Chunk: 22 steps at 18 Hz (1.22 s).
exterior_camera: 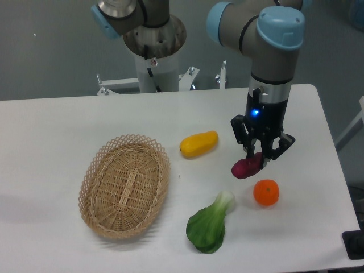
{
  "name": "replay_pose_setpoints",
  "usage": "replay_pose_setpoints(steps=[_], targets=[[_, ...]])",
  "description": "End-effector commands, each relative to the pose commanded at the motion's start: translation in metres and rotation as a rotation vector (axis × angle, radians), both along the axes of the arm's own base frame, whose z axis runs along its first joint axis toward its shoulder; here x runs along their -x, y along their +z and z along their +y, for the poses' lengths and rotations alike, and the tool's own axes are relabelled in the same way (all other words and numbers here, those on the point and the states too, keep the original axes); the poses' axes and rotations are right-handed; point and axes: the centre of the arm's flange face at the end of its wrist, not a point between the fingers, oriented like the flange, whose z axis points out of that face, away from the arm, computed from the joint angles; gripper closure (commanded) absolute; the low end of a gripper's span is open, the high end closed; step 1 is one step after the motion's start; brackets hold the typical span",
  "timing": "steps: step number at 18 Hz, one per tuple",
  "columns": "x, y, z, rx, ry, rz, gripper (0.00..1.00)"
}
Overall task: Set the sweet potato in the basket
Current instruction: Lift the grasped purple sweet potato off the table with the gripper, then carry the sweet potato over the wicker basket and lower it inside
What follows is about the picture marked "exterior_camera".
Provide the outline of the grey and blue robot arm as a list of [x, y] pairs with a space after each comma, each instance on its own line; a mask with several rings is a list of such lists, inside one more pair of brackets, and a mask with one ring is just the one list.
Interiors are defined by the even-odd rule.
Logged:
[[[246, 164], [263, 169], [294, 143], [284, 132], [297, 58], [304, 40], [307, 1], [216, 3], [206, 20], [209, 37], [252, 61], [246, 111], [231, 120]], [[91, 12], [104, 34], [123, 37], [134, 54], [142, 93], [179, 87], [176, 54], [186, 41], [168, 1], [99, 1]]]

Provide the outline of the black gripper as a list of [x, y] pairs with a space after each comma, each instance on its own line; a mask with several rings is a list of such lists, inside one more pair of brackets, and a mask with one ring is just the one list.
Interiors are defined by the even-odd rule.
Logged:
[[260, 170], [271, 159], [277, 159], [295, 142], [295, 138], [285, 134], [283, 129], [287, 100], [282, 102], [263, 102], [263, 88], [255, 88], [247, 95], [245, 115], [237, 115], [231, 120], [238, 144], [246, 151], [247, 165], [254, 162], [255, 142], [261, 143]]

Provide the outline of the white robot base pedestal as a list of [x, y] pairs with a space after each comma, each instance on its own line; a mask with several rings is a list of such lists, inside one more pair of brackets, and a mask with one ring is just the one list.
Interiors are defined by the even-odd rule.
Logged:
[[179, 57], [175, 53], [163, 58], [145, 59], [134, 54], [140, 93], [179, 90]]

